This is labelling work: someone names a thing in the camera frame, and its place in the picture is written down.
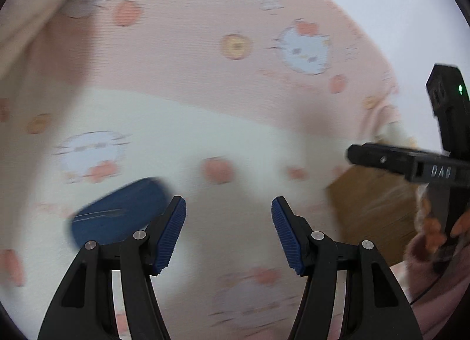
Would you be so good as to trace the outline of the person's right hand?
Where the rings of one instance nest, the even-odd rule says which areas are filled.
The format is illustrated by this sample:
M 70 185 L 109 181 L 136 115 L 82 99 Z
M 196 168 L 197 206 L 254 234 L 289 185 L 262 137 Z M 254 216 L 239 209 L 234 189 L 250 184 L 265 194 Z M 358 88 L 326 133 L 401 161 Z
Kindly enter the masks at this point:
M 450 273 L 461 277 L 469 276 L 469 209 L 457 220 L 449 235 L 444 234 L 441 223 L 432 215 L 432 204 L 428 197 L 428 186 L 417 188 L 418 234 L 405 250 L 405 262 L 409 276 L 413 279 L 429 279 L 437 276 L 433 270 L 433 257 L 447 239 L 464 238 L 465 246 L 456 254 L 449 265 Z

